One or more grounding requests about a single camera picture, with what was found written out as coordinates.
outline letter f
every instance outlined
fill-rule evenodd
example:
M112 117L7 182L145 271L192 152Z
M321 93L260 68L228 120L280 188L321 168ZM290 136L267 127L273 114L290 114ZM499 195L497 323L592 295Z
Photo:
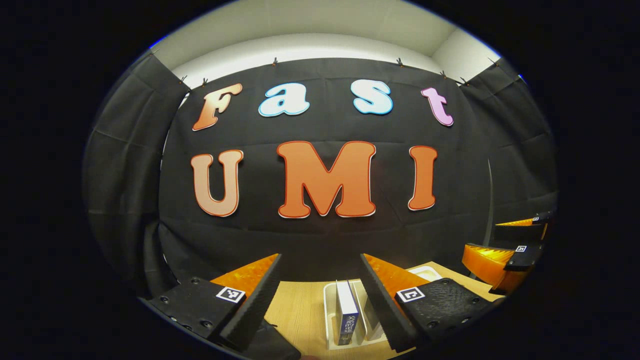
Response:
M216 109L218 109L220 113L223 113L231 101L231 95L229 95L229 93L237 95L240 94L241 91L242 84L238 83L205 95L204 106L202 107L200 118L193 124L193 131L206 129L207 127L215 125L218 122L218 118L215 116Z

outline blue book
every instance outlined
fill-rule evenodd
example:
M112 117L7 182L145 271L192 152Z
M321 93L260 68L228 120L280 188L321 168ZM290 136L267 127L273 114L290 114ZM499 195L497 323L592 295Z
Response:
M335 319L339 325L338 345L349 345L360 318L349 281L336 281Z

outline book spine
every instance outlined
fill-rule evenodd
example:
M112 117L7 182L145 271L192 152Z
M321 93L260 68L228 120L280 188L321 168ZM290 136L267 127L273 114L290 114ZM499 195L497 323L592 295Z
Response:
M357 323L358 314L342 315L338 345L349 345L351 343L353 331L355 331Z

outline black curtain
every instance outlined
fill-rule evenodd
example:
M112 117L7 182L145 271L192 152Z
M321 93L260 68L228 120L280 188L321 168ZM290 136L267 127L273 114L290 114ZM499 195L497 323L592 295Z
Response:
M83 197L95 239L126 284L146 297L175 282L162 268L158 185L164 139L188 91L143 54L107 94L86 144Z
M557 150L547 120L518 72L498 60L461 85L486 133L495 224L555 209Z
M358 112L350 91L357 79L387 84L392 111ZM292 82L306 86L310 108L297 116L261 117L257 109L266 90ZM204 95L236 83L243 90L217 114L218 123L192 131ZM420 94L429 87L447 99L453 126L435 119ZM325 217L313 207L306 219L280 217L285 178L276 147L292 140L311 142L327 168L346 142L373 143L376 213L341 218L336 202ZM438 151L436 204L422 211L407 207L414 177L408 151L415 145ZM240 203L233 215L212 217L195 201L190 159L217 158L229 149L244 152ZM287 281L357 277L361 252L402 267L436 261L468 274L460 261L465 243L482 243L491 224L554 207L554 156L543 115L502 60L469 86L393 63L323 58L248 69L190 90L147 53L116 82L98 112L86 147L83 192L104 255L147 297L171 288L176 278L213 278L275 252L283 254ZM220 199L222 167L215 161L210 171L212 196ZM305 203L312 204L307 194Z

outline white tray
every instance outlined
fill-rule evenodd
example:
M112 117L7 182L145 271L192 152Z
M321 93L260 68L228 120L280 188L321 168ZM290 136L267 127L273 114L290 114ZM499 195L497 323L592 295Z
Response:
M409 271L429 281L442 279L442 276L440 276L440 274L438 274L436 270L434 270L430 266L421 266ZM333 319L335 318L335 282L330 282L323 289L324 326L326 329L326 346L329 350L362 347L387 340L387 335L384 332L382 333L382 336L375 340L367 340L367 334L373 331L371 329L369 319L367 319L363 311L364 304L367 303L367 292L364 290L364 286L362 286L362 281L353 280L349 281L349 283L351 284L351 290L356 297L356 306L358 307L358 312L361 314L360 320L358 320L356 328L353 331L353 336L349 345L337 345L336 339L334 338L335 335L333 334L333 330L335 329L335 324L333 322Z

